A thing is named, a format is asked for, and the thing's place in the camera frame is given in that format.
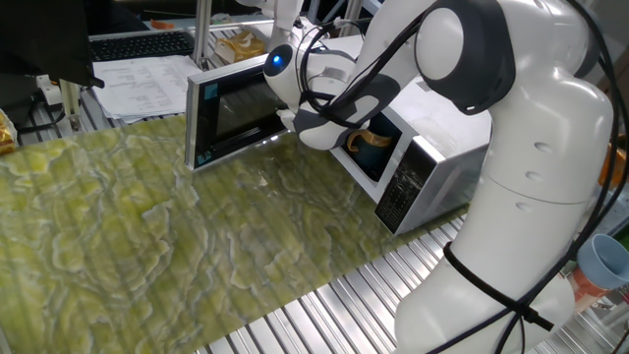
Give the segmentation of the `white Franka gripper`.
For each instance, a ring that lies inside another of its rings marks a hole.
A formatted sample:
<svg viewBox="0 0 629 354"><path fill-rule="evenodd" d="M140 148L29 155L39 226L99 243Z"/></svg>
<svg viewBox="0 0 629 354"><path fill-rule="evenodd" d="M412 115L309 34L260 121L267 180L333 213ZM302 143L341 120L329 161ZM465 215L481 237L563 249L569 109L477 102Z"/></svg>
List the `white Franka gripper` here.
<svg viewBox="0 0 629 354"><path fill-rule="evenodd" d="M296 132L294 122L296 114L293 111L290 109L278 109L276 115L289 132Z"/></svg>

